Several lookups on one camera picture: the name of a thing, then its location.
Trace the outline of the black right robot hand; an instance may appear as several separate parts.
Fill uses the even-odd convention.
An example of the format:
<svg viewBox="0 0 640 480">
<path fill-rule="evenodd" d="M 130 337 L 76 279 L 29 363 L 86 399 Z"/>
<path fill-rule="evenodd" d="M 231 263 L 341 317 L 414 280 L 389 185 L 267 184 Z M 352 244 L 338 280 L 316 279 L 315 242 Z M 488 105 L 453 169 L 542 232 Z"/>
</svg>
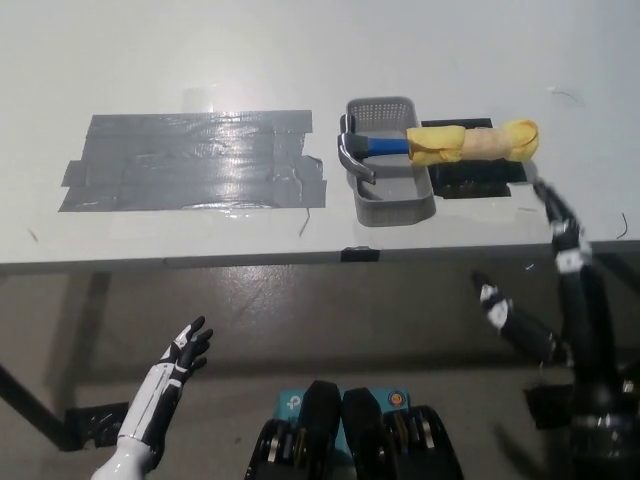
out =
<svg viewBox="0 0 640 480">
<path fill-rule="evenodd" d="M 624 390 L 606 289 L 584 228 L 549 183 L 537 180 L 533 188 L 551 229 L 562 332 L 555 333 L 516 307 L 486 274 L 474 271 L 471 281 L 481 308 L 488 323 L 522 354 L 541 366 L 572 368 L 569 405 L 573 417 L 631 416 L 638 412 L 639 402 Z"/>
</svg>

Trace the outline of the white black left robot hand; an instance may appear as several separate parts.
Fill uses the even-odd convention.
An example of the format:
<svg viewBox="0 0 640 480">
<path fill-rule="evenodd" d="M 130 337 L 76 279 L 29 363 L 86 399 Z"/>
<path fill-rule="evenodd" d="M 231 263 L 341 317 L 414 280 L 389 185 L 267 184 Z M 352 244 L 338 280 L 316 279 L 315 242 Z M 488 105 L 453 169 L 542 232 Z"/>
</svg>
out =
<svg viewBox="0 0 640 480">
<path fill-rule="evenodd" d="M 167 430 L 186 382 L 203 368 L 213 335 L 203 330 L 205 317 L 189 323 L 151 366 L 138 389 L 119 431 L 120 437 L 140 441 L 160 457 Z"/>
</svg>

